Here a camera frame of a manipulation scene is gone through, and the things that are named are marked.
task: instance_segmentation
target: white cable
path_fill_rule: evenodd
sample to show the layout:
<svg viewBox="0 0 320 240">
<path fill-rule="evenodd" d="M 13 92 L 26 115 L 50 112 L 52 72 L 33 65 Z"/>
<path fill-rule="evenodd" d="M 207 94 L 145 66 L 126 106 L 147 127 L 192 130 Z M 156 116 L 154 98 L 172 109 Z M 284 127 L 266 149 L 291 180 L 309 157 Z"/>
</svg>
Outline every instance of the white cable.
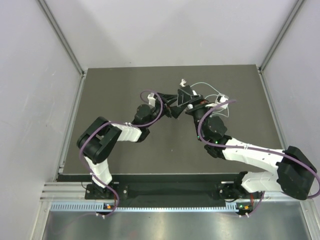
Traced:
<svg viewBox="0 0 320 240">
<path fill-rule="evenodd" d="M 208 95 L 208 96 L 206 96 L 204 99 L 207 99 L 208 97 L 212 97 L 212 96 L 218 96 L 217 94 L 210 94 L 210 95 Z M 211 107 L 211 105 L 216 105 L 215 103 L 210 103 L 210 104 L 208 104 L 208 105 L 206 105 L 206 107 Z M 210 115 L 210 117 L 212 117 L 213 115 L 222 115 L 222 116 L 225 116 L 226 118 L 228 118 L 229 117 L 229 107 L 227 107 L 226 108 L 226 110 L 227 110 L 227 115 L 225 115 L 225 114 L 222 114 L 222 113 L 220 113 L 220 112 L 222 112 L 224 109 L 221 109 L 220 111 L 215 111 L 215 112 L 213 112 L 211 115 Z"/>
<path fill-rule="evenodd" d="M 211 96 L 216 96 L 216 97 L 218 97 L 217 94 L 210 94 L 210 95 L 206 96 L 204 99 L 207 99 L 208 97 L 211 97 Z"/>
<path fill-rule="evenodd" d="M 197 84 L 205 84 L 205 85 L 208 85 L 208 86 L 211 87 L 213 90 L 215 90 L 218 94 L 220 94 L 220 92 L 219 92 L 217 89 L 215 89 L 215 88 L 214 88 L 213 86 L 211 86 L 209 83 L 206 83 L 206 82 L 203 82 L 203 81 L 196 82 L 195 84 L 192 84 L 192 85 L 191 85 L 191 88 L 192 88 L 193 86 L 197 85 Z"/>
</svg>

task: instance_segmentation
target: enclosure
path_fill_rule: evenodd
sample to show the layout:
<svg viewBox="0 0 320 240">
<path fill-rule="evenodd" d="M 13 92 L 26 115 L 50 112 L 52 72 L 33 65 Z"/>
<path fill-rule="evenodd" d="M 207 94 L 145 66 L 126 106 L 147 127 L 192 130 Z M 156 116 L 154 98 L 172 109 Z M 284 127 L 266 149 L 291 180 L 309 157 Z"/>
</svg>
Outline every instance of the enclosure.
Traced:
<svg viewBox="0 0 320 240">
<path fill-rule="evenodd" d="M 143 205 L 106 219 L 66 208 L 101 203 L 85 199 L 91 176 L 78 157 L 79 136 L 99 116 L 131 121 L 141 91 L 175 94 L 181 79 L 237 100 L 229 117 L 221 117 L 229 135 L 270 149 L 297 146 L 319 169 L 318 1 L 13 0 L 0 6 L 3 239 L 320 239 L 320 199 L 280 192 L 266 192 L 248 219 L 228 213 L 228 204 Z M 194 89 L 215 94 L 205 84 Z M 150 131 L 141 143 L 114 147 L 108 164 L 115 180 L 193 185 L 261 171 L 212 158 L 186 114 L 162 118 Z M 311 193 L 318 188 L 315 181 Z"/>
</svg>

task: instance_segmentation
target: black bar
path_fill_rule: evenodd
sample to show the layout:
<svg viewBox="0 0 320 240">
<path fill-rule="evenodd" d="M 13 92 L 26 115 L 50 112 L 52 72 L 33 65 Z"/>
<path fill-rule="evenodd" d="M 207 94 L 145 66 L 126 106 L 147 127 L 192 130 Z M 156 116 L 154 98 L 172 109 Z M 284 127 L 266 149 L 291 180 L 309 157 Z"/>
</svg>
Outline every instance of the black bar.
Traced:
<svg viewBox="0 0 320 240">
<path fill-rule="evenodd" d="M 237 173 L 227 174 L 113 174 L 113 182 L 126 183 L 209 183 L 233 181 Z M 88 175 L 59 174 L 57 182 L 91 182 Z"/>
</svg>

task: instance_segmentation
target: wire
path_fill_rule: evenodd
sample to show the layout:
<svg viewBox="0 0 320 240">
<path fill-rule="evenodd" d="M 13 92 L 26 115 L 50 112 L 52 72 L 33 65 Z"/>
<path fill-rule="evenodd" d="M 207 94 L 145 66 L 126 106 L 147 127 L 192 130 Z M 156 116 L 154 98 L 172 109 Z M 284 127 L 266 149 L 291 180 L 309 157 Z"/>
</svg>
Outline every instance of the wire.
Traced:
<svg viewBox="0 0 320 240">
<path fill-rule="evenodd" d="M 209 111 L 207 111 L 203 117 L 201 118 L 201 120 L 199 121 L 199 124 L 198 124 L 198 128 L 197 128 L 197 133 L 198 133 L 198 136 L 199 136 L 199 139 L 204 142 L 205 144 L 207 145 L 210 145 L 210 146 L 213 146 L 213 147 L 218 147 L 218 148 L 232 148 L 232 149 L 244 149 L 245 147 L 244 146 L 234 146 L 234 145 L 224 145 L 224 144 L 216 144 L 216 143 L 211 143 L 211 142 L 208 142 L 206 141 L 202 134 L 201 134 L 201 127 L 205 121 L 205 119 L 211 114 L 214 112 L 214 110 L 216 110 L 217 108 L 225 105 L 225 104 L 231 104 L 231 103 L 235 103 L 236 100 L 228 100 L 228 101 L 225 101 L 223 103 L 220 103 L 218 104 L 217 106 L 214 106 L 212 109 L 210 109 Z M 269 149 L 262 149 L 262 148 L 257 148 L 257 147 L 252 147 L 252 146 L 248 146 L 246 149 L 249 149 L 249 150 L 253 150 L 253 151 L 258 151 L 258 152 L 263 152 L 263 153 L 268 153 L 268 154 L 274 154 L 274 155 L 278 155 L 278 156 L 281 156 L 281 157 L 284 157 L 286 159 L 289 159 L 293 162 L 295 162 L 296 164 L 300 165 L 301 167 L 305 168 L 306 170 L 308 170 L 314 177 L 315 179 L 317 180 L 319 186 L 320 186 L 320 177 L 317 175 L 317 173 L 315 171 L 313 171 L 308 165 L 304 164 L 303 162 L 295 159 L 294 157 L 292 156 L 289 156 L 285 153 L 282 153 L 282 152 L 277 152 L 277 151 L 272 151 L 272 150 L 269 150 Z M 308 199 L 313 199 L 317 196 L 320 195 L 320 187 L 318 189 L 318 192 L 311 195 L 311 196 L 308 196 Z"/>
<path fill-rule="evenodd" d="M 233 200 L 231 200 L 231 201 L 228 201 L 228 200 L 224 200 L 226 203 L 233 203 L 234 201 L 237 201 L 239 198 L 235 198 L 235 199 L 233 199 Z"/>
<path fill-rule="evenodd" d="M 258 202 L 258 204 L 255 206 L 255 208 L 252 210 L 252 212 L 250 212 L 250 213 L 248 213 L 248 215 L 247 215 L 247 217 L 249 218 L 249 217 L 251 217 L 252 216 L 252 214 L 254 214 L 256 211 L 257 211 L 257 209 L 258 209 L 258 207 L 260 206 L 260 204 L 261 204 L 261 202 L 262 202 L 262 200 L 264 199 L 264 197 L 265 197 L 265 191 L 262 193 L 262 196 L 261 196 L 261 198 L 260 198 L 260 200 L 259 200 L 259 202 Z"/>
<path fill-rule="evenodd" d="M 85 190 L 87 190 L 85 187 L 84 187 L 84 184 L 83 184 L 83 182 L 81 182 L 81 186 L 85 189 Z"/>
<path fill-rule="evenodd" d="M 146 93 L 146 92 L 151 92 L 151 93 L 155 94 L 155 95 L 157 96 L 158 100 L 160 101 L 160 111 L 159 111 L 159 114 L 158 114 L 158 116 L 157 116 L 153 121 L 151 121 L 151 122 L 149 122 L 149 123 L 141 124 L 141 125 L 133 125 L 133 124 L 131 124 L 131 126 L 133 126 L 133 127 L 140 127 L 140 128 L 142 128 L 142 127 L 147 127 L 147 126 L 149 126 L 149 125 L 152 125 L 152 124 L 154 124 L 154 123 L 160 118 L 160 116 L 161 116 L 161 114 L 162 114 L 162 112 L 163 112 L 163 106 L 164 106 L 164 104 L 163 104 L 163 102 L 162 102 L 162 100 L 161 100 L 160 95 L 159 95 L 157 92 L 153 91 L 153 90 L 145 90 L 145 91 L 143 91 L 143 92 L 140 94 L 140 96 L 141 96 L 143 93 Z M 112 214 L 115 212 L 115 210 L 117 209 L 117 207 L 118 207 L 118 205 L 119 205 L 119 202 L 120 202 L 119 195 L 117 194 L 117 192 L 116 192 L 112 187 L 110 187 L 109 185 L 107 185 L 107 184 L 105 184 L 104 182 L 102 182 L 102 181 L 93 173 L 93 171 L 90 169 L 90 167 L 89 167 L 88 164 L 86 163 L 86 160 L 84 159 L 84 154 L 83 154 L 83 153 L 84 153 L 84 149 L 85 149 L 86 145 L 91 141 L 91 139 L 93 139 L 98 132 L 100 132 L 102 129 L 104 129 L 105 127 L 107 127 L 107 126 L 110 125 L 110 124 L 119 124 L 119 125 L 125 125 L 125 126 L 128 125 L 127 123 L 115 122 L 115 121 L 108 121 L 108 122 L 106 122 L 105 124 L 102 124 L 100 127 L 98 127 L 98 128 L 88 137 L 88 139 L 84 142 L 84 144 L 82 145 L 82 147 L 80 148 L 80 151 L 79 151 L 79 159 L 81 160 L 81 162 L 82 162 L 82 164 L 84 165 L 84 167 L 88 169 L 88 171 L 90 172 L 90 174 L 92 175 L 92 177 L 95 178 L 95 180 L 98 181 L 101 185 L 103 185 L 103 186 L 105 186 L 107 189 L 109 189 L 109 190 L 116 196 L 116 199 L 117 199 L 116 204 L 115 204 L 114 208 L 112 209 L 112 211 L 111 211 L 109 214 L 106 215 L 106 217 L 112 215 Z"/>
<path fill-rule="evenodd" d="M 254 195 L 252 193 L 250 193 L 250 203 L 252 206 L 254 206 L 255 199 L 254 199 Z"/>
<path fill-rule="evenodd" d="M 217 94 L 210 94 L 210 95 L 206 96 L 204 99 L 207 99 L 208 97 L 212 97 L 212 96 L 218 97 Z M 220 113 L 220 112 L 222 112 L 223 110 L 224 110 L 224 109 L 221 109 L 220 111 L 215 111 L 215 112 L 213 112 L 213 114 L 211 114 L 210 117 L 212 117 L 213 115 L 221 115 L 221 116 L 224 116 L 224 117 L 228 118 L 228 117 L 229 117 L 229 107 L 228 107 L 228 106 L 226 107 L 227 115 L 224 115 L 224 114 Z"/>
<path fill-rule="evenodd" d="M 217 94 L 210 94 L 210 95 L 206 96 L 204 99 L 207 99 L 208 97 L 211 97 L 211 96 L 216 96 L 216 97 L 218 97 Z"/>
<path fill-rule="evenodd" d="M 147 127 L 147 126 L 149 126 L 149 125 L 154 124 L 154 123 L 161 117 L 161 114 L 162 114 L 162 112 L 163 112 L 163 106 L 164 106 L 164 104 L 163 104 L 163 102 L 162 102 L 162 100 L 161 100 L 160 95 L 159 95 L 157 92 L 153 91 L 153 90 L 144 90 L 144 91 L 141 92 L 141 94 L 140 94 L 140 98 L 141 98 L 142 100 L 143 100 L 142 94 L 144 94 L 144 93 L 146 93 L 146 92 L 154 93 L 154 94 L 157 96 L 157 98 L 158 98 L 158 100 L 159 100 L 159 102 L 160 102 L 160 111 L 159 111 L 159 114 L 158 114 L 158 116 L 157 116 L 153 121 L 151 121 L 151 122 L 149 122 L 149 123 L 141 124 L 141 125 L 133 125 L 133 124 L 130 124 L 130 123 L 129 123 L 130 126 L 139 127 L 139 128 Z M 84 159 L 84 154 L 83 154 L 83 153 L 84 153 L 84 149 L 85 149 L 86 145 L 90 142 L 90 140 L 93 139 L 99 131 L 101 131 L 103 128 L 107 127 L 107 126 L 110 125 L 110 124 L 119 124 L 119 125 L 124 125 L 124 126 L 127 126 L 127 125 L 128 125 L 128 123 L 123 123 L 123 122 L 115 122 L 115 121 L 106 122 L 105 124 L 101 125 L 98 129 L 96 129 L 96 130 L 89 136 L 89 138 L 84 142 L 84 144 L 82 145 L 82 147 L 80 148 L 80 151 L 79 151 L 79 159 L 80 159 L 81 163 L 84 165 L 84 167 L 90 172 L 90 174 L 92 175 L 92 177 L 95 178 L 100 184 L 102 184 L 103 186 L 105 186 L 107 189 L 109 189 L 109 190 L 114 194 L 114 207 L 112 208 L 111 212 L 109 212 L 107 215 L 104 215 L 105 217 L 111 216 L 111 215 L 115 212 L 115 210 L 117 209 L 117 207 L 118 207 L 118 205 L 119 205 L 119 202 L 120 202 L 119 195 L 117 194 L 117 192 L 116 192 L 112 187 L 110 187 L 109 185 L 107 185 L 107 184 L 105 184 L 104 182 L 102 182 L 102 181 L 93 173 L 93 171 L 92 171 L 92 170 L 90 169 L 90 167 L 88 166 L 88 163 L 87 163 L 86 160 Z M 81 219 L 81 218 L 83 218 L 83 217 L 85 217 L 85 216 L 88 216 L 88 215 L 96 215 L 96 213 L 89 212 L 89 213 L 82 214 L 82 215 L 78 216 L 77 218 L 75 218 L 75 219 L 74 219 L 73 221 L 71 221 L 70 223 L 68 223 L 66 226 L 64 226 L 64 227 L 63 227 L 61 230 L 59 230 L 59 231 L 54 231 L 54 230 L 53 230 L 53 226 L 52 226 L 52 225 L 53 225 L 53 221 L 52 221 L 52 219 L 50 218 L 50 229 L 51 229 L 51 231 L 52 231 L 52 233 L 53 233 L 54 235 L 59 235 L 59 234 L 61 234 L 65 229 L 67 229 L 71 224 L 73 224 L 73 223 L 76 222 L 77 220 L 79 220 L 79 219 Z"/>
<path fill-rule="evenodd" d="M 198 84 L 205 84 L 205 85 L 208 85 L 209 87 L 211 87 L 213 90 L 215 90 L 217 93 L 219 93 L 219 94 L 220 94 L 220 92 L 219 92 L 217 89 L 215 89 L 215 88 L 214 88 L 213 86 L 211 86 L 209 83 L 206 83 L 206 82 L 203 82 L 203 81 L 196 82 L 196 83 L 192 84 L 190 87 L 192 88 L 193 86 L 198 85 Z"/>
</svg>

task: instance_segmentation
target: black plastic housing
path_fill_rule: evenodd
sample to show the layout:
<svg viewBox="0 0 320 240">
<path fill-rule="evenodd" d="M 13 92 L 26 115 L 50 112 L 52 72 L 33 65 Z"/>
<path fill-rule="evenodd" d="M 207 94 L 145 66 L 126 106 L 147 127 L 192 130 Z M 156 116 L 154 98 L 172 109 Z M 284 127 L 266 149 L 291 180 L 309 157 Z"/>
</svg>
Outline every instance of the black plastic housing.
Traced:
<svg viewBox="0 0 320 240">
<path fill-rule="evenodd" d="M 107 122 L 108 120 L 102 116 L 98 117 L 78 138 L 76 142 L 77 147 L 80 149 L 90 135 Z M 83 150 L 83 154 L 90 158 L 94 164 L 102 163 L 111 153 L 121 132 L 119 128 L 109 124 L 88 142 Z"/>
<path fill-rule="evenodd" d="M 299 148 L 289 146 L 284 153 L 306 164 L 313 171 L 317 172 L 317 169 Z M 314 175 L 304 167 L 285 157 L 281 162 L 277 163 L 277 166 L 279 177 L 277 182 L 280 184 L 283 192 L 295 199 L 306 200 L 315 179 Z"/>
</svg>

